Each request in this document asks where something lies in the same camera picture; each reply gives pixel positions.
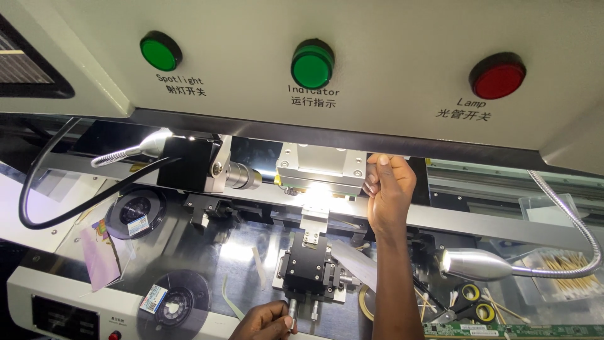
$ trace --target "control panel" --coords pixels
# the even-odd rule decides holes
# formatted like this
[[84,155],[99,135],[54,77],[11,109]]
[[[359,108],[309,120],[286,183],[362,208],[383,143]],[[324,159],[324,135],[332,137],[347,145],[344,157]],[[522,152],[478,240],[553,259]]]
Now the control panel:
[[76,93],[0,98],[3,111],[147,108],[546,150],[551,162],[569,131],[583,135],[565,142],[575,154],[604,131],[599,2],[66,0],[0,12]]

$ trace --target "hand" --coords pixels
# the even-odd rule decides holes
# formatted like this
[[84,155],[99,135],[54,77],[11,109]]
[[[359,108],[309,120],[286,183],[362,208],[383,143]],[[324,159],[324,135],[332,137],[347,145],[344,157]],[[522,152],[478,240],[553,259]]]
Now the hand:
[[373,154],[367,160],[363,190],[370,196],[367,219],[377,237],[406,229],[416,176],[401,156]]
[[[288,304],[280,300],[250,309],[229,340],[287,340],[294,321],[288,309]],[[298,326],[294,325],[292,334],[296,333]]]

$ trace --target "black cable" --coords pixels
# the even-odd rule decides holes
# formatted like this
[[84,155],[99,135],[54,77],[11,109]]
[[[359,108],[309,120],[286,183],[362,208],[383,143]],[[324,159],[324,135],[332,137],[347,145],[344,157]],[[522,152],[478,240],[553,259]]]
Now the black cable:
[[49,220],[46,222],[34,223],[30,220],[29,216],[27,215],[27,199],[29,196],[30,188],[31,188],[31,182],[33,181],[33,176],[40,168],[40,165],[42,164],[42,161],[44,160],[46,155],[53,149],[53,147],[55,145],[57,145],[59,140],[61,140],[61,138],[63,138],[63,136],[65,136],[67,134],[67,132],[72,127],[74,127],[79,121],[80,121],[80,118],[69,119],[69,121],[67,123],[65,123],[65,125],[63,125],[63,127],[57,132],[57,134],[55,134],[53,136],[53,138],[51,138],[48,141],[48,143],[44,146],[44,148],[42,148],[42,150],[40,151],[40,153],[38,154],[38,156],[36,157],[34,162],[31,164],[30,170],[27,172],[27,177],[25,178],[25,183],[23,183],[23,188],[21,189],[21,195],[19,196],[19,220],[21,221],[21,224],[23,224],[28,229],[34,229],[34,230],[46,229],[46,228],[55,226],[59,223],[65,222],[66,220],[69,220],[70,218],[72,218],[78,214],[81,214],[85,210],[90,209],[93,206],[101,203],[105,199],[111,197],[111,195],[124,189],[127,185],[134,183],[135,181],[140,179],[142,176],[145,176],[145,175],[161,168],[162,166],[164,166],[166,164],[170,164],[170,163],[176,162],[181,159],[181,158],[175,158],[175,159],[164,158],[164,159],[157,160],[157,161],[145,166],[143,169],[140,169],[139,171],[133,173],[132,175],[124,178],[122,181],[120,181],[116,185],[113,185],[111,188],[101,192],[100,194],[96,195],[95,197],[92,197],[91,199],[89,199],[88,201],[86,201],[86,202],[78,205],[77,207],[71,209],[70,211],[64,213],[63,215],[55,217],[52,220]]

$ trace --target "vent grille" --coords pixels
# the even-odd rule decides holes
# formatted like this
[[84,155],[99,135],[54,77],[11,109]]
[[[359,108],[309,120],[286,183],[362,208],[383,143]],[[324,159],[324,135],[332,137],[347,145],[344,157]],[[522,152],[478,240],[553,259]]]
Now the vent grille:
[[14,42],[0,31],[0,83],[54,83]]

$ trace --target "stainless steel strip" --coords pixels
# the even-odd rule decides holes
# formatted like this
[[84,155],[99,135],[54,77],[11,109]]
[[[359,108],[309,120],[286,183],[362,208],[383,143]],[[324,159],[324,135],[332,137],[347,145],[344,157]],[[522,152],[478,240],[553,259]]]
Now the stainless steel strip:
[[[90,160],[86,157],[74,155],[49,154],[43,167],[121,180],[130,174],[129,169],[132,166],[128,163],[117,162],[102,166],[101,168],[92,168]],[[138,183],[155,186],[156,179],[157,171],[144,176]],[[278,186],[265,183],[260,185],[256,190],[225,188],[225,192],[221,195],[298,208],[301,208],[305,203],[303,195],[286,195]],[[367,218],[366,198],[357,197],[356,201],[333,200],[330,203],[332,203],[329,207],[330,211],[334,214]],[[585,241],[578,230],[572,227],[472,214],[414,204],[409,209],[407,225],[458,234],[538,244],[547,247],[581,250],[588,253],[590,251],[587,241]],[[594,229],[593,232],[600,242],[604,242],[603,229]]]

